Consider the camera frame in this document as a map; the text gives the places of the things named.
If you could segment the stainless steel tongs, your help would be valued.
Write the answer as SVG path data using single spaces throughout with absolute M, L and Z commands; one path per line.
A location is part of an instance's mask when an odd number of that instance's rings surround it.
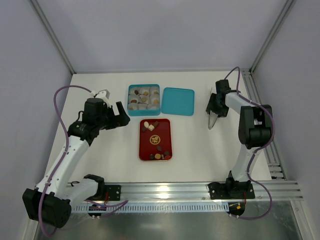
M 218 109 L 218 104 L 217 104 L 217 94 L 214 93 L 215 88 L 212 87 L 210 90 L 210 97 L 209 101 L 206 107 L 206 113 L 208 114 L 208 129 L 211 130 L 217 119 L 218 119 L 218 114 L 217 114 L 217 109 Z

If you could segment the teal tin lid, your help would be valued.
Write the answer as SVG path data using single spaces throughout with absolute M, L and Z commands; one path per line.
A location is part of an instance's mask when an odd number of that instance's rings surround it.
M 166 87 L 163 90 L 161 112 L 169 115 L 192 116 L 195 92 L 192 89 Z

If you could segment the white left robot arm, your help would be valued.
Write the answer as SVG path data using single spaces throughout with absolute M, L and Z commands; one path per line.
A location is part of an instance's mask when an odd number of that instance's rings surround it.
M 71 189 L 67 189 L 67 183 L 100 131 L 129 124 L 130 118 L 120 101 L 116 102 L 116 107 L 118 114 L 101 98 L 86 100 L 84 110 L 78 113 L 81 120 L 69 126 L 67 140 L 48 174 L 34 189 L 27 188 L 22 195 L 31 220 L 60 229 L 68 222 L 73 207 L 87 199 L 105 197 L 103 177 L 87 174 Z

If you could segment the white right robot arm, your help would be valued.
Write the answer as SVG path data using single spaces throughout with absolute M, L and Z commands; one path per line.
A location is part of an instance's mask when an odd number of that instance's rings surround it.
M 238 139 L 241 148 L 225 182 L 208 184 L 210 198 L 254 199 L 251 172 L 260 152 L 274 137 L 272 107 L 245 99 L 239 92 L 230 88 L 228 80 L 222 79 L 215 83 L 210 92 L 205 110 L 208 114 L 208 129 L 213 128 L 217 119 L 227 117 L 229 110 L 239 114 Z

